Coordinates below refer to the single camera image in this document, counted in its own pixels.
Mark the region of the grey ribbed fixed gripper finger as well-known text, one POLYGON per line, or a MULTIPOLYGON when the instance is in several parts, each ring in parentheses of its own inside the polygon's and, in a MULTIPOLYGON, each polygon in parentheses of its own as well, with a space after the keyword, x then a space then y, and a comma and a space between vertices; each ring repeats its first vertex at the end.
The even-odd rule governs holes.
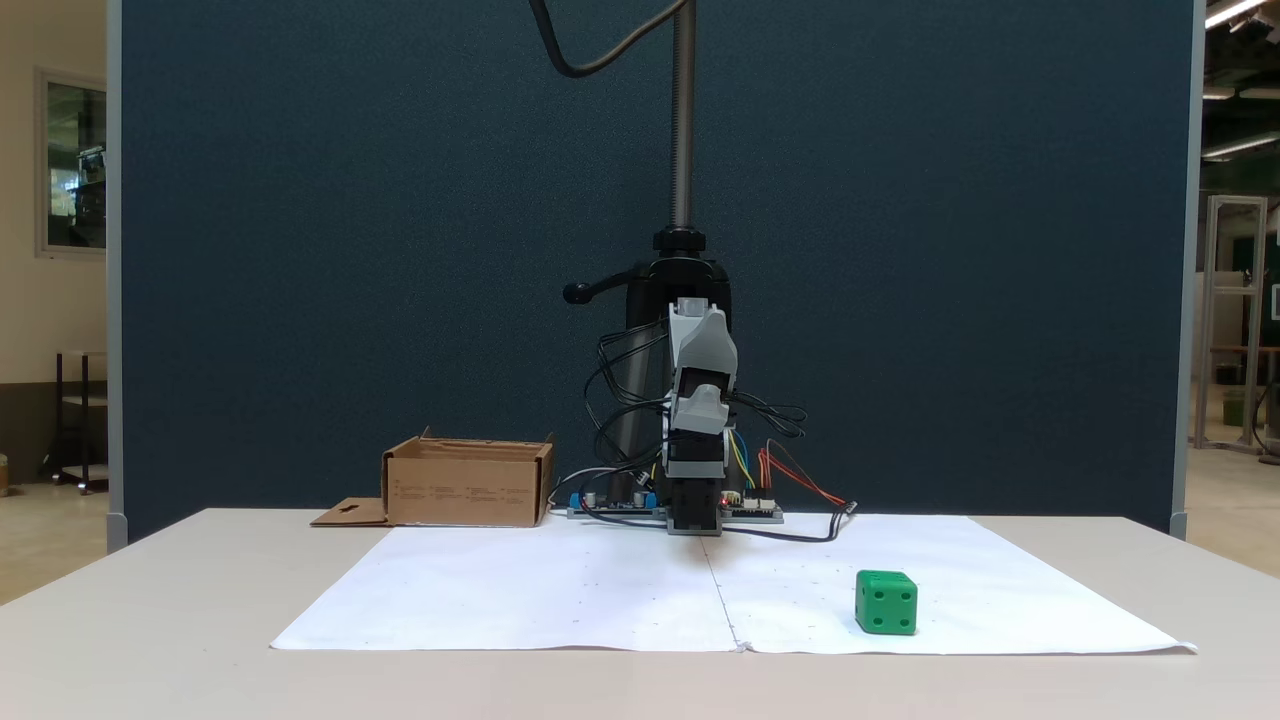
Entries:
POLYGON ((730 420, 730 406, 719 386, 698 386, 689 396, 676 395, 669 404, 669 430, 719 436, 730 420))

